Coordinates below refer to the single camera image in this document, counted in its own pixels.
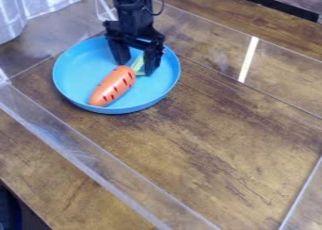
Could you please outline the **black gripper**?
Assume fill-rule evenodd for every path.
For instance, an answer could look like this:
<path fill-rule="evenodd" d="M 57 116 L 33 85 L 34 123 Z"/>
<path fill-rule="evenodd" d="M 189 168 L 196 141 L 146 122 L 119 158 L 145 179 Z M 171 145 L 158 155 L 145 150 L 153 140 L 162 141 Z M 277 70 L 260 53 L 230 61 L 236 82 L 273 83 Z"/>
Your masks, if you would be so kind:
<path fill-rule="evenodd" d="M 131 59 L 130 47 L 145 50 L 149 46 L 162 49 L 165 36 L 154 28 L 154 17 L 162 14 L 154 11 L 153 0 L 114 0 L 118 20 L 106 21 L 106 37 L 118 65 Z M 151 75 L 161 67 L 162 50 L 147 49 L 143 53 L 145 74 Z"/>

